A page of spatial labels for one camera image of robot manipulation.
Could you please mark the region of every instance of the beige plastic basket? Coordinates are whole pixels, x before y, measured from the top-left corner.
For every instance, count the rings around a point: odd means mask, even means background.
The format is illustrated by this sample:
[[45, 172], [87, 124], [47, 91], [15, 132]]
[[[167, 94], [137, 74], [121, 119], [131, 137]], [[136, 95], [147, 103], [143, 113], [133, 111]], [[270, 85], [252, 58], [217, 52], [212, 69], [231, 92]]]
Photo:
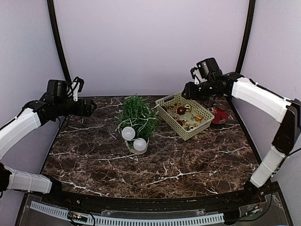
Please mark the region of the beige plastic basket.
[[[176, 120], [167, 113], [162, 106], [168, 107], [173, 106], [174, 104], [179, 103], [180, 105], [190, 105], [192, 107], [191, 114], [196, 116], [198, 114], [203, 116], [203, 120], [201, 123], [192, 130], [185, 130]], [[156, 105], [158, 105], [159, 115], [168, 123], [168, 125], [173, 128], [173, 130], [183, 139], [188, 140], [203, 130], [207, 129], [210, 126], [210, 123], [214, 119], [214, 115], [211, 114], [208, 110], [206, 110], [202, 105], [194, 100], [186, 100], [181, 96], [181, 93], [177, 93], [171, 96], [164, 97], [156, 101]]]

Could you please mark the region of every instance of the white ornament ball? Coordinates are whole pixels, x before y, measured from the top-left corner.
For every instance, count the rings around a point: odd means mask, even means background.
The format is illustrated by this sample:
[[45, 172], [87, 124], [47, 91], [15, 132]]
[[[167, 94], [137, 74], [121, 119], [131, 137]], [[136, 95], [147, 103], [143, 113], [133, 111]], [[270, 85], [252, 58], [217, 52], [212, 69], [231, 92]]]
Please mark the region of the white ornament ball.
[[130, 141], [134, 139], [136, 132], [132, 127], [127, 126], [123, 128], [121, 135], [125, 140]]
[[138, 138], [134, 141], [134, 149], [136, 151], [143, 151], [147, 147], [147, 143], [143, 138]]

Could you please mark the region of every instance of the brown marble surface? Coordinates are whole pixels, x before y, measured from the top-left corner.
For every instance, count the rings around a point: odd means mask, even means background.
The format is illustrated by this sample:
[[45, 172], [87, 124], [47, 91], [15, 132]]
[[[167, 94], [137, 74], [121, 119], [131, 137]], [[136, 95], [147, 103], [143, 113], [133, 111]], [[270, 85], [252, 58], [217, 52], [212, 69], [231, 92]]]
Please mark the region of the brown marble surface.
[[[147, 97], [151, 106], [160, 97]], [[229, 120], [183, 141], [163, 121], [142, 155], [129, 152], [118, 131], [124, 97], [93, 98], [91, 117], [72, 116], [57, 136], [43, 169], [63, 190], [118, 198], [183, 198], [243, 188], [258, 166], [224, 98], [214, 106]]]

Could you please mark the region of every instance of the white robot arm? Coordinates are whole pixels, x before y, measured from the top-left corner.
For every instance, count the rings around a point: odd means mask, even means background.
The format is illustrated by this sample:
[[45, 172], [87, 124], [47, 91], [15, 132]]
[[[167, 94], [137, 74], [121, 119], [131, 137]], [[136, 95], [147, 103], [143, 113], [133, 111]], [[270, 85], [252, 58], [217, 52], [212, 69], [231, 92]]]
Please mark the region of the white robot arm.
[[212, 95], [234, 97], [263, 110], [280, 123], [269, 152], [245, 183], [244, 200], [248, 202], [292, 151], [301, 130], [301, 102], [282, 97], [241, 74], [222, 74], [214, 58], [197, 63], [197, 68], [192, 68], [190, 72], [194, 82], [185, 85], [182, 92], [184, 98], [203, 99]]
[[[28, 102], [19, 115], [0, 129], [0, 161], [23, 137], [50, 120], [67, 115], [90, 116], [96, 104], [88, 98], [78, 99], [83, 84], [82, 79], [76, 78], [67, 92], [67, 82], [50, 80], [40, 100]], [[54, 181], [52, 177], [22, 172], [0, 163], [0, 192], [14, 189], [46, 194], [53, 189]]]

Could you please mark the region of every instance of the lavender wall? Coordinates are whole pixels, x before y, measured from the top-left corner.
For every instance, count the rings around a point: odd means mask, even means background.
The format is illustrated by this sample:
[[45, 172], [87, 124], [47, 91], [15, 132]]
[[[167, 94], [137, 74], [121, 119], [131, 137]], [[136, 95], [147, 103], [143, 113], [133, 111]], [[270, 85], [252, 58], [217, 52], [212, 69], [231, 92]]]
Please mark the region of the lavender wall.
[[[52, 35], [47, 1], [0, 0], [0, 125], [39, 99], [49, 79], [63, 79]], [[2, 160], [17, 170], [39, 173], [58, 130], [49, 122], [29, 134]], [[23, 193], [5, 191], [0, 199], [2, 226], [15, 225]]]
[[[301, 1], [257, 1], [242, 74], [289, 98], [301, 99]], [[235, 102], [263, 158], [279, 127], [249, 104]], [[301, 139], [295, 149], [301, 147]], [[301, 225], [301, 152], [292, 155], [275, 177], [294, 225]]]
[[215, 57], [235, 69], [248, 0], [56, 0], [72, 77], [82, 96], [167, 95]]

